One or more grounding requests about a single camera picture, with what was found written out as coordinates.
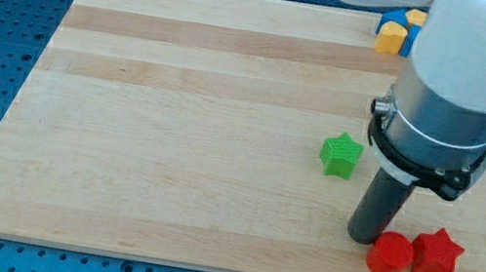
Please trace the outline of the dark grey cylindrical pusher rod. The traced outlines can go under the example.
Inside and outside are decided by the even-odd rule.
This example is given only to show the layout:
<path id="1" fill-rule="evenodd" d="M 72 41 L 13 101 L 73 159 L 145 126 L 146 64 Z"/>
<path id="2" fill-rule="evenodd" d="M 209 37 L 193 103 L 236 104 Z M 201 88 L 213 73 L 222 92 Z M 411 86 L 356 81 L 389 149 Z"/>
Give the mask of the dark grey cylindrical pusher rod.
<path id="1" fill-rule="evenodd" d="M 405 185 L 379 169 L 348 221 L 347 233 L 350 238 L 358 244 L 373 244 L 385 232 L 414 189 L 414 185 Z"/>

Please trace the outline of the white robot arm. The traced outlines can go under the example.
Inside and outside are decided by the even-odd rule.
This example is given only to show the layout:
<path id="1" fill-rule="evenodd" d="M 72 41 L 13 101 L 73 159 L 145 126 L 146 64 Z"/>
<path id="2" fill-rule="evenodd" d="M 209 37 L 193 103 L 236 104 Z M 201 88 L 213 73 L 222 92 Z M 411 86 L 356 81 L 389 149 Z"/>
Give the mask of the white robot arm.
<path id="1" fill-rule="evenodd" d="M 486 171 L 486 0 L 340 0 L 428 8 L 407 63 L 371 104 L 368 140 L 380 168 L 347 225 L 373 243 L 413 189 L 446 201 Z"/>

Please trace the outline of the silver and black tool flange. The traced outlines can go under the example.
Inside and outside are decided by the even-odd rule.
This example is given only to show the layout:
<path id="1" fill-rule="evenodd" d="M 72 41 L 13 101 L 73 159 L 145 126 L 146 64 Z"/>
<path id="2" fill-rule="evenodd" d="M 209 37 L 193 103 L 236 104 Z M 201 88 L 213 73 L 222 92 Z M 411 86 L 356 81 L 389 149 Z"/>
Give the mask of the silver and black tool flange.
<path id="1" fill-rule="evenodd" d="M 486 112 L 438 95 L 411 61 L 371 111 L 367 138 L 379 173 L 402 189 L 427 188 L 452 202 L 486 171 Z"/>

